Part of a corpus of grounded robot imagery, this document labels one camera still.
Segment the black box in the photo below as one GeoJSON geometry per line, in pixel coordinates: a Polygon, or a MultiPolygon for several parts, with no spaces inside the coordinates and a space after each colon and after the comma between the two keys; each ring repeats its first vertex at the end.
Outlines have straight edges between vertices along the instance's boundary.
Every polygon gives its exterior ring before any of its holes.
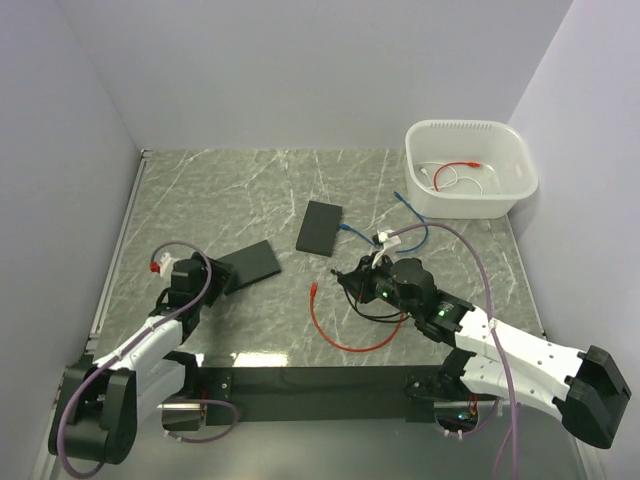
{"type": "Polygon", "coordinates": [[[232,267],[232,276],[224,293],[238,290],[268,279],[281,272],[281,266],[268,240],[262,240],[218,259],[232,267]]]}

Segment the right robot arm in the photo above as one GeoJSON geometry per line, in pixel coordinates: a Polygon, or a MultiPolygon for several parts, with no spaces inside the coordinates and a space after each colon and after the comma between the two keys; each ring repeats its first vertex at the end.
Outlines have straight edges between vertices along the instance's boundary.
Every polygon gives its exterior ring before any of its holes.
{"type": "Polygon", "coordinates": [[[632,392],[608,351],[562,346],[489,319],[482,308],[438,288],[416,258],[365,256],[354,270],[335,275],[356,301],[381,300],[424,336],[451,347],[439,377],[448,397],[470,392],[513,400],[559,420],[586,444],[612,446],[632,392]]]}

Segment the black network switch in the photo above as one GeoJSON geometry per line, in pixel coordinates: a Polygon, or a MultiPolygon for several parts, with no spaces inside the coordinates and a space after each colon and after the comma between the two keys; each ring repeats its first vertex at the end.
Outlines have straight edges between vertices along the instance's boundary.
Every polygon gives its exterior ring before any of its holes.
{"type": "Polygon", "coordinates": [[[342,216],[341,206],[310,200],[299,230],[296,250],[331,257],[342,216]]]}

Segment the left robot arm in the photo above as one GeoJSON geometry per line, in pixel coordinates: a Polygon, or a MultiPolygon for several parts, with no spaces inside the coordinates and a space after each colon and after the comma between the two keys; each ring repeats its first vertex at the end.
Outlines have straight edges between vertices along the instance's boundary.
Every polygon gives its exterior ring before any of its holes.
{"type": "Polygon", "coordinates": [[[195,251],[186,259],[154,252],[150,269],[169,285],[142,326],[111,353],[64,372],[48,450],[76,478],[86,475],[72,460],[97,468],[122,463],[150,413],[172,397],[187,402],[200,392],[196,358],[178,348],[198,326],[202,308],[224,293],[234,268],[195,251]]]}

